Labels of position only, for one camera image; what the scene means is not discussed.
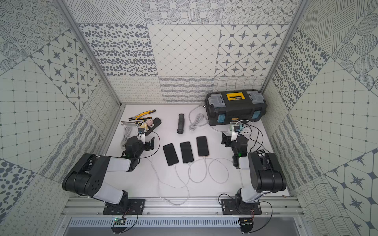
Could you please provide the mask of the blue case phone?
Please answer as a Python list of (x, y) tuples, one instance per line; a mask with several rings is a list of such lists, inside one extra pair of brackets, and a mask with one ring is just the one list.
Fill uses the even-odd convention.
[(163, 146), (164, 155), (168, 166), (179, 163), (179, 159), (172, 143)]

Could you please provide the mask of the pink case phone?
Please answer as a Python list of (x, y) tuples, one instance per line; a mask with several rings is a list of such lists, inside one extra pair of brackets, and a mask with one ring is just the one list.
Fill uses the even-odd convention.
[(199, 157), (209, 156), (209, 148), (206, 136), (199, 136), (196, 138), (197, 151)]

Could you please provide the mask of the green case phone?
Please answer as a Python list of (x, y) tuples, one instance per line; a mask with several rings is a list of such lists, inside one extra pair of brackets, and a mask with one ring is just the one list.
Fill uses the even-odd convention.
[(194, 162), (194, 156), (192, 151), (192, 146), (190, 142), (183, 142), (180, 144), (180, 149), (182, 153), (183, 163)]

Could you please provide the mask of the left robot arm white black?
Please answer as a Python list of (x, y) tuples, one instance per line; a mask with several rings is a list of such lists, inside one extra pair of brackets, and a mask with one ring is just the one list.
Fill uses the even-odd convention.
[(140, 163), (144, 151), (153, 150), (155, 139), (143, 141), (133, 136), (126, 141), (121, 157), (86, 153), (78, 160), (63, 180), (65, 191), (105, 202), (107, 207), (128, 206), (128, 193), (105, 183), (108, 172), (132, 172)]

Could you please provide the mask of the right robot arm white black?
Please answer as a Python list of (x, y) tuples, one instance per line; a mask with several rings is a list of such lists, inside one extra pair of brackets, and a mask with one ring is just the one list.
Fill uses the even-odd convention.
[(235, 194), (237, 205), (255, 204), (267, 193), (286, 190), (286, 178), (274, 153), (247, 152), (248, 138), (235, 132), (231, 136), (223, 133), (221, 143), (232, 149), (233, 166), (250, 173), (251, 185)]

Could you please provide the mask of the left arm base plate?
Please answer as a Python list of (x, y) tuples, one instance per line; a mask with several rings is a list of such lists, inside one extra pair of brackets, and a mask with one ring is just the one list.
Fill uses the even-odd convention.
[(103, 215), (142, 215), (145, 199), (123, 199), (118, 204), (105, 202)]

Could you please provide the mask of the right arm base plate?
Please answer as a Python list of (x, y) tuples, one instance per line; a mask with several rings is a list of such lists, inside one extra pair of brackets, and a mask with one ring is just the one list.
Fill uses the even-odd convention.
[(221, 199), (222, 214), (223, 215), (261, 215), (262, 210), (259, 203), (236, 203), (234, 199)]

